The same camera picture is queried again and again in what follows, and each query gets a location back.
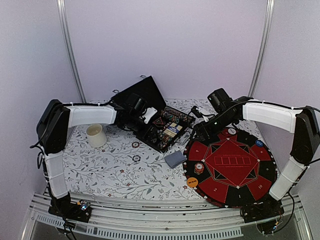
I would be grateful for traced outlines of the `white dealer button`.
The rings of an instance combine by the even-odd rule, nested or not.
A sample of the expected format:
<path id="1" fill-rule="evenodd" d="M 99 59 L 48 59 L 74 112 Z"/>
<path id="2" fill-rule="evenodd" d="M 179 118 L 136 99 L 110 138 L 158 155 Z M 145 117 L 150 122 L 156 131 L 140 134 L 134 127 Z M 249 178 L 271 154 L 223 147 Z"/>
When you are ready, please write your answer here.
<path id="1" fill-rule="evenodd" d="M 227 129 L 227 132 L 230 135 L 236 135 L 237 134 L 237 130 L 235 128 L 231 128 L 231 127 Z"/>

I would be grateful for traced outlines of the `red 5 poker chip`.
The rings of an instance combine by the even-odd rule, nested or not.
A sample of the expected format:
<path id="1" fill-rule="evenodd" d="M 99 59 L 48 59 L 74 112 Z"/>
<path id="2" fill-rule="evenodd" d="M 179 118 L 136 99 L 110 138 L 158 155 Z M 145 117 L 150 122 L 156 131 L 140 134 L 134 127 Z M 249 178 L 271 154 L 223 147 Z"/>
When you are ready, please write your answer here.
<path id="1" fill-rule="evenodd" d="M 196 163 L 194 165 L 194 173 L 200 175 L 204 172 L 205 166 L 202 163 Z"/>

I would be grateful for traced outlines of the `grey card deck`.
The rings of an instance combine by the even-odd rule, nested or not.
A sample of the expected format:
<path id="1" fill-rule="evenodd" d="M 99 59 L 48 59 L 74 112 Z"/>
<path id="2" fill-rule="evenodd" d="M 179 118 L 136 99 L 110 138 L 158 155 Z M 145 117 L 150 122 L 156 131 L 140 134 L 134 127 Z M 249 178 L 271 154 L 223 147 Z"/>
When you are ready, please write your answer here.
<path id="1" fill-rule="evenodd" d="M 181 151 L 175 151 L 164 157 L 165 162 L 171 169 L 176 168 L 179 164 L 183 163 L 186 159 L 187 159 L 186 156 L 184 156 Z"/>

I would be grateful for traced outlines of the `orange big blind button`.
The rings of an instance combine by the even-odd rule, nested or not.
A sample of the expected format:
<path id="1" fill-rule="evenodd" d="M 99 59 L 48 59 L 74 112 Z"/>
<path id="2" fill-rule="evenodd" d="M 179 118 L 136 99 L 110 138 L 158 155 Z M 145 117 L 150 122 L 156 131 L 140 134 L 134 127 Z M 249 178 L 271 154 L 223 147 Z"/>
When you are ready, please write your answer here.
<path id="1" fill-rule="evenodd" d="M 198 184 L 199 184 L 199 181 L 197 178 L 195 177 L 189 177 L 187 180 L 186 180 L 186 184 L 188 187 L 190 188 L 195 188 Z"/>

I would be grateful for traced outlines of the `blue small blind button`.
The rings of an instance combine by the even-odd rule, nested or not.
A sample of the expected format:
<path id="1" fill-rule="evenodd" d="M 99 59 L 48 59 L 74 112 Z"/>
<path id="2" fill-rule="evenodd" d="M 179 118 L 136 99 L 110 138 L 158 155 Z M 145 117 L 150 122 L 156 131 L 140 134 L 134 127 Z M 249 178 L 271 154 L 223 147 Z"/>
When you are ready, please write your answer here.
<path id="1" fill-rule="evenodd" d="M 256 140 L 256 141 L 255 141 L 255 144 L 256 144 L 258 147 L 263 147 L 263 146 L 264 146 L 264 143 L 263 143 L 261 140 Z"/>

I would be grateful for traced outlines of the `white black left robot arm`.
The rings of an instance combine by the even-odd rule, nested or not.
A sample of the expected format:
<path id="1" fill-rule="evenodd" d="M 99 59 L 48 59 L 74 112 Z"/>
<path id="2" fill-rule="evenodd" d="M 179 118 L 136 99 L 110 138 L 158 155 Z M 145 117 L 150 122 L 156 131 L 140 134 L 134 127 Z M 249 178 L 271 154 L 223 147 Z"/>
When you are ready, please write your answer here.
<path id="1" fill-rule="evenodd" d="M 40 150 L 38 159 L 43 165 L 43 173 L 48 182 L 51 197 L 48 212 L 62 217 L 67 222 L 75 220 L 87 223 L 92 208 L 89 202 L 72 203 L 65 181 L 63 153 L 67 145 L 70 128 L 89 124 L 116 124 L 137 132 L 158 111 L 147 105 L 147 101 L 132 93 L 123 106 L 112 101 L 106 103 L 62 103 L 52 99 L 37 126 L 38 141 L 31 148 Z"/>

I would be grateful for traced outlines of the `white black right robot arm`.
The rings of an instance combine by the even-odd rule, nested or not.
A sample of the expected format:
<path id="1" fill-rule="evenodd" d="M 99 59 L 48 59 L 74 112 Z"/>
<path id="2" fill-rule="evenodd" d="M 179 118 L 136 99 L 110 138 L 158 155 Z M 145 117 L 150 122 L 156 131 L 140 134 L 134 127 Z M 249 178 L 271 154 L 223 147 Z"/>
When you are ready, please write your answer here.
<path id="1" fill-rule="evenodd" d="M 290 194 L 317 161 L 320 111 L 249 96 L 231 98 L 220 88 L 208 96 L 214 113 L 193 107 L 188 177 L 207 201 L 240 208 L 245 221 L 282 215 Z"/>

